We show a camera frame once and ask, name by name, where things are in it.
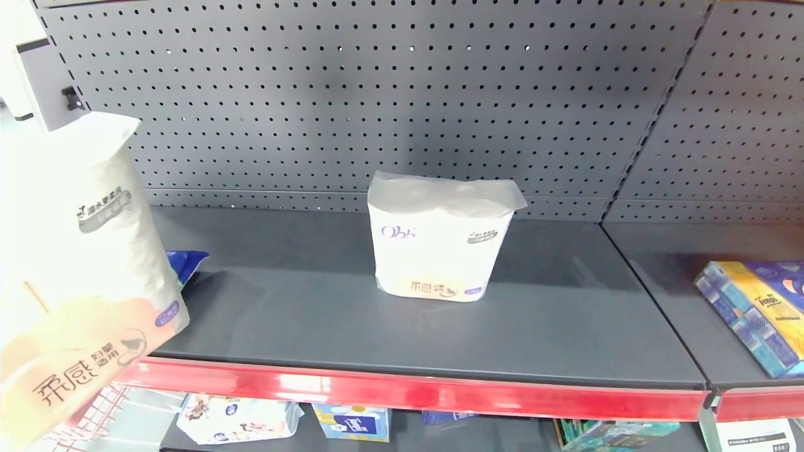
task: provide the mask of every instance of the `brand logo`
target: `brand logo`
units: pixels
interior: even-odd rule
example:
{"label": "brand logo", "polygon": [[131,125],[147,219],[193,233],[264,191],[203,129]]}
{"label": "brand logo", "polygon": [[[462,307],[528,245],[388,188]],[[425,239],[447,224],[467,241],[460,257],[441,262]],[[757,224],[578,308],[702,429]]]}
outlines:
{"label": "brand logo", "polygon": [[368,416],[335,416],[334,421],[338,425],[345,427],[351,434],[377,434],[377,424],[374,417]]}
{"label": "brand logo", "polygon": [[178,300],[173,300],[170,306],[156,318],[154,325],[160,328],[164,327],[176,314],[178,314]]}
{"label": "brand logo", "polygon": [[764,298],[757,297],[756,300],[764,307],[771,307],[781,304],[781,302],[773,296],[773,294],[767,294]]}
{"label": "brand logo", "polygon": [[471,234],[469,234],[469,238],[466,239],[466,243],[468,244],[481,243],[491,240],[496,236],[497,231],[472,232]]}
{"label": "brand logo", "polygon": [[145,354],[148,342],[146,335],[137,328],[126,328],[120,333],[120,344],[124,350],[120,351],[117,364],[127,366],[134,360]]}
{"label": "brand logo", "polygon": [[78,229],[84,234],[95,232],[123,209],[132,207],[131,192],[117,187],[94,204],[78,208]]}
{"label": "brand logo", "polygon": [[416,229],[402,228],[401,226],[383,226],[379,231],[389,239],[416,238]]}

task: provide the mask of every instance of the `lower shelf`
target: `lower shelf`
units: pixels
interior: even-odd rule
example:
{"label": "lower shelf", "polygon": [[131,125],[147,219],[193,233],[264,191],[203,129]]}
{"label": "lower shelf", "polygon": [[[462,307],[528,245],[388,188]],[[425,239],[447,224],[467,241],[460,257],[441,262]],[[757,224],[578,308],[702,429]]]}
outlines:
{"label": "lower shelf", "polygon": [[[313,414],[312,407],[303,404],[304,417],[291,438],[256,442],[239,442],[218,446],[199,446],[182,430],[176,420],[162,440],[162,452],[340,452],[360,450],[395,450],[419,452],[487,452],[538,450],[558,452],[556,433],[548,419],[517,417],[475,417],[442,425],[422,424],[421,413],[395,410],[392,418],[391,442],[353,442],[327,439]],[[696,424],[683,423],[681,429],[640,449],[643,452],[706,452]]]}

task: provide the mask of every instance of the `hand-held tissue package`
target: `hand-held tissue package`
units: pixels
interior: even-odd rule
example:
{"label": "hand-held tissue package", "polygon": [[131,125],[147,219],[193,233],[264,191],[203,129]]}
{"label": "hand-held tissue package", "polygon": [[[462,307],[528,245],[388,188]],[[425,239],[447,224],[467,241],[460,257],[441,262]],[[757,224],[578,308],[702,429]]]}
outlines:
{"label": "hand-held tissue package", "polygon": [[189,322],[125,145],[139,121],[91,112],[0,153],[0,450],[70,417]]}
{"label": "hand-held tissue package", "polygon": [[695,285],[770,376],[804,375],[804,261],[710,262]]}
{"label": "hand-held tissue package", "polygon": [[390,409],[313,404],[313,410],[327,438],[375,442],[390,440]]}
{"label": "hand-held tissue package", "polygon": [[377,286],[401,297],[478,300],[514,211],[526,205],[512,180],[377,171],[368,188]]}
{"label": "hand-held tissue package", "polygon": [[304,412],[298,403],[189,394],[176,426],[200,445],[289,438]]}

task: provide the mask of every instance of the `plastic wrapped tissue rolls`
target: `plastic wrapped tissue rolls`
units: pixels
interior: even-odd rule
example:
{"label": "plastic wrapped tissue rolls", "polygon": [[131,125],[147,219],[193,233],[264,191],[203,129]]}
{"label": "plastic wrapped tissue rolls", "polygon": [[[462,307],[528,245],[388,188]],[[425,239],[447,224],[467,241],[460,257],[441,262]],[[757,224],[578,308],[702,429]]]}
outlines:
{"label": "plastic wrapped tissue rolls", "polygon": [[514,210],[526,205],[512,180],[378,171],[368,188],[377,285],[401,297],[479,299]]}
{"label": "plastic wrapped tissue rolls", "polygon": [[89,113],[12,143],[0,253],[0,450],[21,450],[189,322],[126,141]]}

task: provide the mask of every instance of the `tissue box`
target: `tissue box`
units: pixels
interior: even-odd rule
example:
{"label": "tissue box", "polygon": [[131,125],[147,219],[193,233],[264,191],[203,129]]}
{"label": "tissue box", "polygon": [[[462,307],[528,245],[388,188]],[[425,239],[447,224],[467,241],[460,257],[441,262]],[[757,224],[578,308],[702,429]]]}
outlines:
{"label": "tissue box", "polygon": [[710,262],[695,285],[770,376],[804,375],[804,261]]}
{"label": "tissue box", "polygon": [[467,417],[475,417],[477,414],[472,413],[451,413],[449,411],[427,411],[421,412],[421,420],[425,425],[438,425],[447,422],[459,421]]}
{"label": "tissue box", "polygon": [[377,286],[402,297],[479,299],[514,210],[526,205],[510,180],[377,171],[368,188]]}
{"label": "tissue box", "polygon": [[388,442],[391,410],[368,406],[313,404],[327,438]]}
{"label": "tissue box", "polygon": [[296,402],[190,394],[176,426],[200,445],[291,437],[304,413]]}
{"label": "tissue box", "polygon": [[630,452],[675,432],[678,422],[624,422],[553,419],[562,450]]}

